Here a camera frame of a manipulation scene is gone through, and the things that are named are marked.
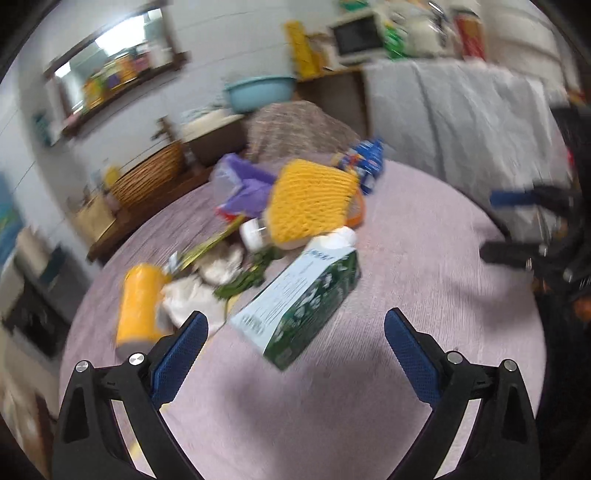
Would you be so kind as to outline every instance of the pink table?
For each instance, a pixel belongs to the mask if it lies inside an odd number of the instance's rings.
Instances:
[[[210,195],[205,185],[173,203],[107,264],[74,321],[62,394],[78,360],[119,362],[113,339],[127,269],[162,261],[219,228],[204,213]],[[393,162],[366,200],[358,230],[363,277],[302,356],[279,372],[226,325],[162,409],[207,480],[386,479],[430,413],[384,338],[394,306],[473,363],[516,360],[537,410],[545,347],[530,276],[480,261],[482,241],[500,237],[490,219],[448,185]],[[442,472],[457,463],[477,407],[470,405]],[[146,469],[145,460],[137,464]]]

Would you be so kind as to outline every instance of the wicker basket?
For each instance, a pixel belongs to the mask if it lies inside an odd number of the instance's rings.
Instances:
[[[183,170],[183,149],[173,142],[135,166],[111,187],[122,207],[131,208],[145,200],[162,184],[178,177]]]

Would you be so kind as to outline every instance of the white bottle cap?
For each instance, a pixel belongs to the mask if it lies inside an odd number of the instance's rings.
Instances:
[[[320,238],[320,244],[324,248],[331,250],[338,248],[354,247],[357,241],[357,234],[354,230],[351,230],[348,226],[342,226],[333,230],[328,235],[322,235]]]
[[[240,226],[240,237],[250,253],[255,254],[266,247],[265,239],[262,236],[263,230],[264,228],[261,228],[256,218],[244,222]]]

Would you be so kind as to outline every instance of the cardboard box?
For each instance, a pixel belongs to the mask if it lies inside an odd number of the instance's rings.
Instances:
[[[230,323],[284,370],[328,322],[360,276],[357,250],[328,249],[313,239]]]

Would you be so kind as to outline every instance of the green vegetable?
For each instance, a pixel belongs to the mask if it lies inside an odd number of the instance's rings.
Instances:
[[[265,272],[273,260],[283,257],[283,252],[276,247],[267,247],[255,254],[252,264],[245,271],[226,285],[221,285],[213,291],[219,299],[231,299],[252,287],[260,287],[265,282]]]

